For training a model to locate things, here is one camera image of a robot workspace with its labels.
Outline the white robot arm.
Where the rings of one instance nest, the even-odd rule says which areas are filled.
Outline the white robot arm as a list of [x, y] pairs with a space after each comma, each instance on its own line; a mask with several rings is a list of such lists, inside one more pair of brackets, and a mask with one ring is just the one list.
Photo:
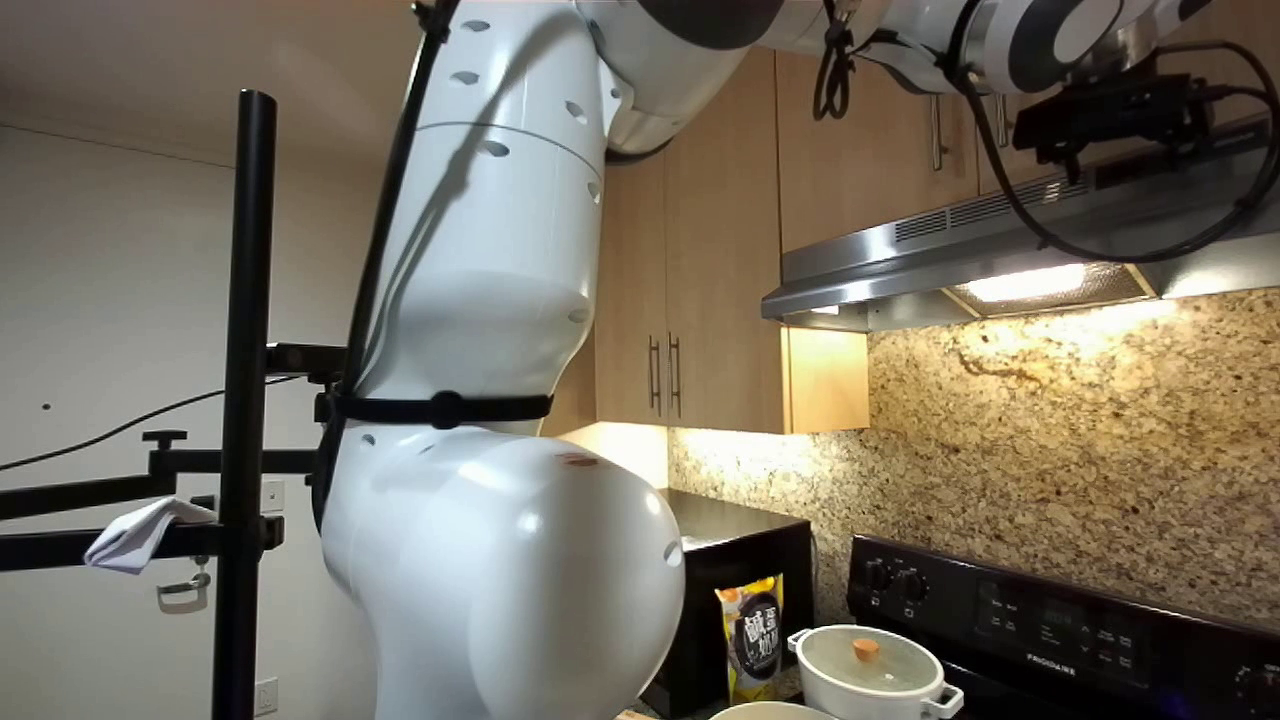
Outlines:
[[833, 30], [914, 93], [1032, 98], [1207, 0], [441, 0], [403, 93], [320, 542], [377, 637], [373, 720], [611, 720], [685, 605], [665, 498], [539, 421], [597, 312], [611, 155], [744, 53]]

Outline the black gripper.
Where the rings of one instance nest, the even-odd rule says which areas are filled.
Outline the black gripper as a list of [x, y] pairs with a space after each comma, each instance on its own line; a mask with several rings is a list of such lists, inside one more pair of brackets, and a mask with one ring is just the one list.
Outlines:
[[1100, 86], [1073, 86], [1061, 98], [1022, 108], [1011, 143], [1039, 164], [1055, 164], [1066, 182], [1081, 182], [1089, 143], [1131, 138], [1160, 143], [1168, 161], [1207, 153], [1207, 86], [1189, 72], [1122, 72]]

